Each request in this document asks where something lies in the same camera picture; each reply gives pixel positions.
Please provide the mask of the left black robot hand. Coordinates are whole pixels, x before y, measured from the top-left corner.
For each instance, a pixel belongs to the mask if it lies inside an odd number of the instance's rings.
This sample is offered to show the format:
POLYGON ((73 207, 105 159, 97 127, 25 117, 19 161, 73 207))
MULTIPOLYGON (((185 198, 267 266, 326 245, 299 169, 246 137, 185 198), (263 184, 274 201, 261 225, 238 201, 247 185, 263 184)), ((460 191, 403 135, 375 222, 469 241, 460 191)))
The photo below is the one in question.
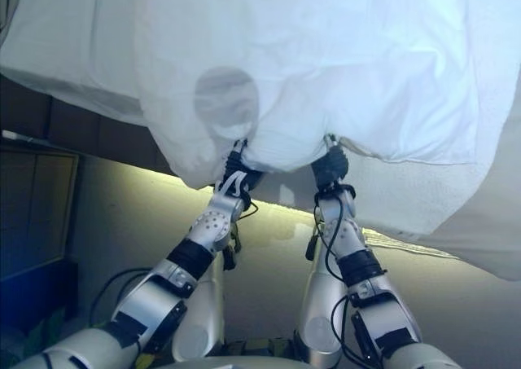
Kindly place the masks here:
POLYGON ((225 162, 225 172, 220 190, 232 196, 249 192, 256 187, 263 173, 249 168, 243 160, 243 152, 247 146, 246 139, 234 143, 225 162))

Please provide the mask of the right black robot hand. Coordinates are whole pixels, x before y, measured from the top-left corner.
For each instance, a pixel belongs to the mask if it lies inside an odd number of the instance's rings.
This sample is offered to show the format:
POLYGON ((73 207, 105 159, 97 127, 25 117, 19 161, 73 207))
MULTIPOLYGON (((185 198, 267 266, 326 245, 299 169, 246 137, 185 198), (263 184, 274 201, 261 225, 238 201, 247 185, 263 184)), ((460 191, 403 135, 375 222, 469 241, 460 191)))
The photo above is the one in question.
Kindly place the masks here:
POLYGON ((333 134, 324 137, 326 154, 311 164, 316 187, 325 191, 339 183, 348 172, 348 158, 333 134))

